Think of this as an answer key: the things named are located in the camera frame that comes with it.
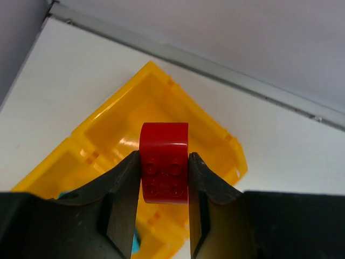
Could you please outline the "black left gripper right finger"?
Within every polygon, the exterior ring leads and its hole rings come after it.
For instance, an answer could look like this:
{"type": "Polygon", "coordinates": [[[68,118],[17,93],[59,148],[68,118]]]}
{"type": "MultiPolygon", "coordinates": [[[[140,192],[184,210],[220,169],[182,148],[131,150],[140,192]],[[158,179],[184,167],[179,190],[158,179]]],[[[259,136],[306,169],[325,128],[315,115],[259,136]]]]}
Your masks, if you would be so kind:
{"type": "Polygon", "coordinates": [[[240,192],[188,162],[192,258],[344,258],[343,196],[240,192]]]}

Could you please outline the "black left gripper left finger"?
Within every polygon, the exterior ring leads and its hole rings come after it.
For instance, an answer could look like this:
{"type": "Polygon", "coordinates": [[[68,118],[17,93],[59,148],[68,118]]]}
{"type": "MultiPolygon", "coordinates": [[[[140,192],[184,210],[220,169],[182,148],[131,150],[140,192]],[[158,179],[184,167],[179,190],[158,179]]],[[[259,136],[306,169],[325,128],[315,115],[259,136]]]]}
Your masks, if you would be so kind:
{"type": "Polygon", "coordinates": [[[59,199],[1,193],[1,258],[130,258],[140,156],[59,199]]]}

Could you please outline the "red curved lego brick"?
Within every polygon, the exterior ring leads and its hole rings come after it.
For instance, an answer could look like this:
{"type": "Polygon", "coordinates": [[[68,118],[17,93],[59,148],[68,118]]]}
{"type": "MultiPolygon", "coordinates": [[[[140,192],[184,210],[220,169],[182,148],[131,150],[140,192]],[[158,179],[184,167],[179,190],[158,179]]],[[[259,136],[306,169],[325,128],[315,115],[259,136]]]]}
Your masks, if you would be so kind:
{"type": "Polygon", "coordinates": [[[140,133],[142,194],[146,203],[188,203],[187,122],[145,122],[140,133]]]}

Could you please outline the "teal rounded lego brick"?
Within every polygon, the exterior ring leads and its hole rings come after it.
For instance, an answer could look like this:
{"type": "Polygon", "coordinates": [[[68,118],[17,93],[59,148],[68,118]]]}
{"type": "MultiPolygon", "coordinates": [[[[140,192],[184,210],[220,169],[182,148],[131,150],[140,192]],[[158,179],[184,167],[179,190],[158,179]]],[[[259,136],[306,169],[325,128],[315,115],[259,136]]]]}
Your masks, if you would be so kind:
{"type": "Polygon", "coordinates": [[[133,242],[132,242],[132,255],[137,254],[140,251],[140,246],[141,246],[140,234],[139,234],[138,228],[135,227],[133,242]]]}

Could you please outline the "yellow divided plastic tray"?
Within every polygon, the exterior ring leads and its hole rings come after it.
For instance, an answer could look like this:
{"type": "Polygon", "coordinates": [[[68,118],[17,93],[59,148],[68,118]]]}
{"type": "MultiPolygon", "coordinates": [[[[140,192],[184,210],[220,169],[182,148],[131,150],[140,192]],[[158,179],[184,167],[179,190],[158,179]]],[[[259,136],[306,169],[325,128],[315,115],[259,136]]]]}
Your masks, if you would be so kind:
{"type": "Polygon", "coordinates": [[[138,149],[145,122],[187,122],[189,151],[231,185],[247,172],[237,139],[148,62],[13,190],[50,199],[85,185],[138,149]]]}

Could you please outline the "grey aluminium table edge rail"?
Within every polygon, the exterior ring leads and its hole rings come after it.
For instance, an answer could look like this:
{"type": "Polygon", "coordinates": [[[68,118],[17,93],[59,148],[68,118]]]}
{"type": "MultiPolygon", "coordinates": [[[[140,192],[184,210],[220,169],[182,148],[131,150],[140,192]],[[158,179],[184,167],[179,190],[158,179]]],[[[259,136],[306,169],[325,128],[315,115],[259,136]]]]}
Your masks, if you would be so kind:
{"type": "Polygon", "coordinates": [[[177,65],[321,124],[344,131],[343,112],[335,111],[294,93],[256,80],[193,53],[101,21],[60,1],[53,1],[49,14],[53,18],[71,26],[177,65]]]}

